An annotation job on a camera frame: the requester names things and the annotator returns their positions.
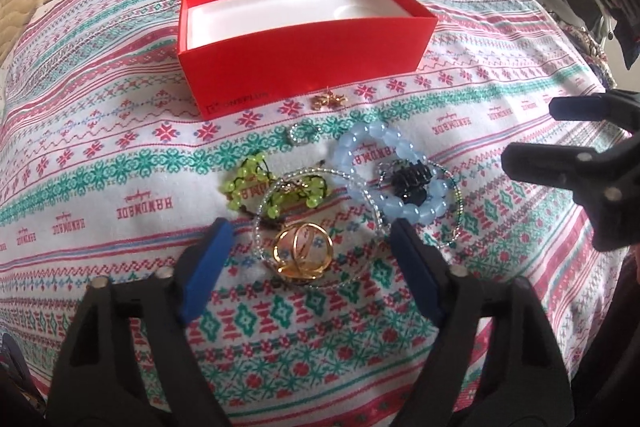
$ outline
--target blue beaded bracelet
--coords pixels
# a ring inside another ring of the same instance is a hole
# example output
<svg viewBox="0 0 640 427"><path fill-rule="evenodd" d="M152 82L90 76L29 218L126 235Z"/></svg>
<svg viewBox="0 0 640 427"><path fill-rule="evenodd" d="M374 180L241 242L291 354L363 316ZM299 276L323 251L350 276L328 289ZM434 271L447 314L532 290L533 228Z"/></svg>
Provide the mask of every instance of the blue beaded bracelet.
<svg viewBox="0 0 640 427"><path fill-rule="evenodd" d="M421 162L429 166L431 171L431 181L428 185L428 192L431 198L420 206L413 203L404 204L397 196L385 196L379 190L371 189L380 211L386 219L391 222L398 217L404 217L409 223L415 225L430 225L437 217L442 217L447 212L449 204L447 197L450 192L449 184L446 180L439 178L438 168L421 152L415 150L414 144L402 138L402 134L391 127L386 126L380 120L371 123L358 122L349 131L338 139L338 147L334 150L329 162L334 168L357 176L353 168L353 152L364 139L371 137L381 140L386 146L396 149L396 155L401 160L409 163ZM360 201L362 195L354 190L347 190L348 195L356 201Z"/></svg>

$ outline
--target black plastic part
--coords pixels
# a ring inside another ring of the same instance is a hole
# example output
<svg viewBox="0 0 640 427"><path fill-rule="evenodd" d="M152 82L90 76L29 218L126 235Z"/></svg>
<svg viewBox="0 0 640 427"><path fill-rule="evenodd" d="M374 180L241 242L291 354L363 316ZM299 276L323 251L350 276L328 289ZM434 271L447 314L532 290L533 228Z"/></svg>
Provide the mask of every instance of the black plastic part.
<svg viewBox="0 0 640 427"><path fill-rule="evenodd" d="M502 169L512 180L566 188L593 225L593 247L610 251L640 243L640 94L610 90L593 96L555 98L556 119L606 118L632 137L598 153L587 147L511 143Z"/></svg>
<svg viewBox="0 0 640 427"><path fill-rule="evenodd" d="M212 237L206 234L205 240ZM180 263L179 277L89 286L54 371L47 418L54 427L230 427L211 394L179 318L181 284L200 250ZM144 320L158 377L172 413L152 407L136 362L129 317Z"/></svg>
<svg viewBox="0 0 640 427"><path fill-rule="evenodd" d="M409 288L414 298L418 294L418 309L439 321L440 328L410 397L392 425L568 425L574 418L569 378L551 325L529 282L517 278L496 283L452 275L438 250L424 245L405 219L392 224L390 243L405 280L414 280L417 270L430 273L422 280L424 287L409 283ZM420 308L418 298L427 295L436 295L438 300ZM453 413L481 317L493 317L494 326L479 388L471 406Z"/></svg>

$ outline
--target light blue bead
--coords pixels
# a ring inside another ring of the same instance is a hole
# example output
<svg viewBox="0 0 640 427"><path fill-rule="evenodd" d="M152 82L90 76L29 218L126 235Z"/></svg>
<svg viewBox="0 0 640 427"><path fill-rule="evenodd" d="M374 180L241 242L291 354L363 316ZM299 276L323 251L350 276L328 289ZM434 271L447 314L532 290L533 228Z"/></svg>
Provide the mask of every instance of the light blue bead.
<svg viewBox="0 0 640 427"><path fill-rule="evenodd" d="M379 206L380 208L382 208L382 205L385 203L386 201L386 197L384 196L384 194L382 192L380 192L379 190L370 190L369 194L371 194L371 198L373 199L373 202Z"/></svg>
<svg viewBox="0 0 640 427"><path fill-rule="evenodd" d="M411 225L415 225L420 219L420 210L413 203L406 204L402 207L401 217L404 217Z"/></svg>
<svg viewBox="0 0 640 427"><path fill-rule="evenodd" d="M349 185L347 187L347 196L357 203L364 203L364 196L359 188Z"/></svg>
<svg viewBox="0 0 640 427"><path fill-rule="evenodd" d="M434 198L444 198L449 192L447 182L438 178L434 178L429 183L429 193Z"/></svg>
<svg viewBox="0 0 640 427"><path fill-rule="evenodd" d="M369 134L369 126L364 122L354 123L349 132L355 135L358 139L364 138Z"/></svg>
<svg viewBox="0 0 640 427"><path fill-rule="evenodd" d="M393 221L394 219L400 217L402 215L402 208L404 207L404 203L397 196L389 196L386 198L385 202L382 204L380 209L383 214L385 214L386 219L389 221Z"/></svg>
<svg viewBox="0 0 640 427"><path fill-rule="evenodd" d="M353 162L353 152L347 147L336 147L331 156L331 163L336 167L338 165L351 165Z"/></svg>
<svg viewBox="0 0 640 427"><path fill-rule="evenodd" d="M436 219L436 211L431 204L431 201L427 201L420 205L420 222L423 225L430 225Z"/></svg>
<svg viewBox="0 0 640 427"><path fill-rule="evenodd" d="M396 155L401 160L409 160L411 161L414 158L414 144L412 144L409 140L400 140L396 145Z"/></svg>
<svg viewBox="0 0 640 427"><path fill-rule="evenodd" d="M444 216L447 213L448 206L449 205L447 205L447 202L445 200L438 201L438 204L436 204L436 216Z"/></svg>
<svg viewBox="0 0 640 427"><path fill-rule="evenodd" d="M402 138L402 134L396 129L386 129L382 135L382 141L389 147L395 147Z"/></svg>
<svg viewBox="0 0 640 427"><path fill-rule="evenodd" d="M386 125L380 120L373 121L369 124L369 134L372 138L380 139L384 136Z"/></svg>
<svg viewBox="0 0 640 427"><path fill-rule="evenodd" d="M350 132L344 133L342 136L340 136L340 139L338 140L338 145L340 147L346 147L347 149L350 149L350 150L354 149L354 147L356 146L356 143L358 143L358 139L354 134L351 134Z"/></svg>
<svg viewBox="0 0 640 427"><path fill-rule="evenodd" d="M409 158L407 158L407 160L409 161L409 163L418 163L422 161L422 157L424 156L424 154L422 154L421 152L416 152L415 149L411 150L411 153L408 155Z"/></svg>

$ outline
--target blue gripper pad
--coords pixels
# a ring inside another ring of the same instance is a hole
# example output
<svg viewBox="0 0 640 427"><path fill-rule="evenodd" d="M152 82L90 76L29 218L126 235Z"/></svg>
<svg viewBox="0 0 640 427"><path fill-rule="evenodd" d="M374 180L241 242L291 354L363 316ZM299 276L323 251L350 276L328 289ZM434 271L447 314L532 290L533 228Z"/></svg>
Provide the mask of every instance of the blue gripper pad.
<svg viewBox="0 0 640 427"><path fill-rule="evenodd" d="M182 290L178 315L184 325L197 319L209 302L233 245L233 227L219 217L202 240L186 248L175 264L174 277Z"/></svg>

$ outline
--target silver beaded bracelet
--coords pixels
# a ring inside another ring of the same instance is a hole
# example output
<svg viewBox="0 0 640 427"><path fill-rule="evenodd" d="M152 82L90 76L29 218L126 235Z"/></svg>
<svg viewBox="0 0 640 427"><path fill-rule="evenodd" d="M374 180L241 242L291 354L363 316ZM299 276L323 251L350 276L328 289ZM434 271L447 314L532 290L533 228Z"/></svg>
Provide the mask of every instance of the silver beaded bracelet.
<svg viewBox="0 0 640 427"><path fill-rule="evenodd" d="M276 272L280 276L282 276L282 274L278 272L277 267L274 264L274 260L269 256L267 249L261 246L262 240L260 237L260 221L262 219L262 214L267 208L271 196L273 196L273 194L277 190L279 190L287 183L297 181L300 178L309 176L311 174L330 174L331 176L336 176L347 181L348 184L353 188L353 190L357 190L362 194L365 202L370 206L373 213L374 233L378 237L382 237L385 234L385 224L382 219L382 214L380 213L380 207L374 200L373 195L369 192L367 185L363 180L359 178L359 176L353 176L352 174L347 174L346 172L338 171L337 169L328 169L324 167L309 167L293 172L288 172L281 178L277 179L265 192L264 196L262 197L262 201L257 207L254 221L252 222L252 250L254 255L261 259L269 268L273 269L274 272ZM358 279L364 273L365 269L366 264L363 264L363 266L356 273L352 274L347 280L325 284L306 282L305 286L316 289L327 289L348 285L349 283L353 282L353 280Z"/></svg>

